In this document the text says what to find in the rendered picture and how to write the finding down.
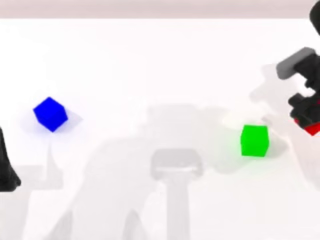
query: blue block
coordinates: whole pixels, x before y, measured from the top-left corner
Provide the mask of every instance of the blue block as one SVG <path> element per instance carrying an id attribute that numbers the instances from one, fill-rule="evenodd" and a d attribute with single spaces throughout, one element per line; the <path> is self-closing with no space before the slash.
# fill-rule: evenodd
<path id="1" fill-rule="evenodd" d="M 57 128 L 68 120 L 64 106 L 53 100 L 51 97 L 48 97 L 35 107 L 33 112 L 38 122 L 51 132 L 57 130 Z"/>

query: green block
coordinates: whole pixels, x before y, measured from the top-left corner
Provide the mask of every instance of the green block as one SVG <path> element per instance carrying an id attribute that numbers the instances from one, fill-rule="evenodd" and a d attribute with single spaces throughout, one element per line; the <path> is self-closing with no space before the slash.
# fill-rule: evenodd
<path id="1" fill-rule="evenodd" d="M 265 157 L 270 144 L 268 127 L 244 125 L 240 142 L 242 156 Z"/>

